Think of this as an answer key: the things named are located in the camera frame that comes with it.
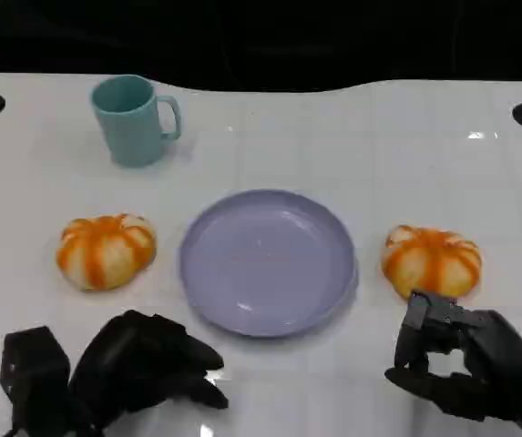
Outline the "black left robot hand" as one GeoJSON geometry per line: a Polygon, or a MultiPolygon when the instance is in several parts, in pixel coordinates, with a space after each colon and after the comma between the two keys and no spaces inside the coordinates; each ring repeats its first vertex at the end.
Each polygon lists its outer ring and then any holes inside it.
{"type": "Polygon", "coordinates": [[[128,310],[111,319],[84,350],[68,384],[77,436],[102,436],[126,413],[183,398],[212,409],[228,398],[206,380],[222,357],[185,327],[128,310]]]}

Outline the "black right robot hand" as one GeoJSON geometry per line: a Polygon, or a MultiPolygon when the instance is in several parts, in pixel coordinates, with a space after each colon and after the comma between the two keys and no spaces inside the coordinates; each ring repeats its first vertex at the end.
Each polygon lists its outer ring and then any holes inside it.
{"type": "Polygon", "coordinates": [[[414,290],[386,379],[443,413],[522,429],[522,337],[495,310],[466,310],[454,299],[414,290]],[[430,353],[462,351],[466,372],[430,372],[430,353]]]}

